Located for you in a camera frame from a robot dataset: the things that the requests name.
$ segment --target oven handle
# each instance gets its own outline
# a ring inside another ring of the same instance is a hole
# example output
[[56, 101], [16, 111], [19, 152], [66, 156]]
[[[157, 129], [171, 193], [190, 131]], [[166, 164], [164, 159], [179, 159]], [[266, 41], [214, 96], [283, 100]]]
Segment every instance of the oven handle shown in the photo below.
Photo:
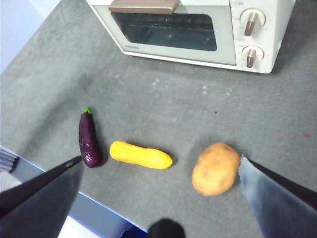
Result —
[[114, 0], [109, 10], [122, 13], [172, 14], [179, 0]]

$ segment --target blue object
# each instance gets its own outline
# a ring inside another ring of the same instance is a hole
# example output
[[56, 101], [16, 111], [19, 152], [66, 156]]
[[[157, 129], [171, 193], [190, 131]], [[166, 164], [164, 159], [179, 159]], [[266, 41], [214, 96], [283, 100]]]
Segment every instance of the blue object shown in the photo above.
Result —
[[123, 232], [120, 236], [120, 238], [146, 238], [147, 233], [136, 228], [136, 229], [130, 229], [125, 232]]

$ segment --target yellow zucchini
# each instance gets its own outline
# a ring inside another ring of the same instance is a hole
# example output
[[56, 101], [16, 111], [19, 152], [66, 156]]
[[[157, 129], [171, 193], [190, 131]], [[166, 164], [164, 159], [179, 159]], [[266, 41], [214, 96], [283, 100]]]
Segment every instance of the yellow zucchini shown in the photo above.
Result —
[[143, 148], [119, 140], [111, 144], [110, 155], [115, 160], [152, 169], [167, 169], [173, 164], [172, 158], [163, 151]]

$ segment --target potato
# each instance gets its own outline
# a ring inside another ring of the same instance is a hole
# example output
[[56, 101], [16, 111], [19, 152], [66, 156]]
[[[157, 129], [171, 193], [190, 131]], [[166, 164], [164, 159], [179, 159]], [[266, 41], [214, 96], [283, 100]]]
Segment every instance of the potato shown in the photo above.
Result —
[[216, 143], [203, 151], [194, 167], [192, 183], [203, 195], [218, 195], [234, 183], [240, 164], [239, 154], [225, 143]]

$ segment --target wall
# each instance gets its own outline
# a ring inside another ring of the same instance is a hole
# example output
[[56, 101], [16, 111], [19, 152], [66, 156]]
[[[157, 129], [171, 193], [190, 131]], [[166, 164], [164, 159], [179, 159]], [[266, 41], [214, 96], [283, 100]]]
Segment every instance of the wall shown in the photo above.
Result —
[[60, 0], [1, 0], [1, 73]]

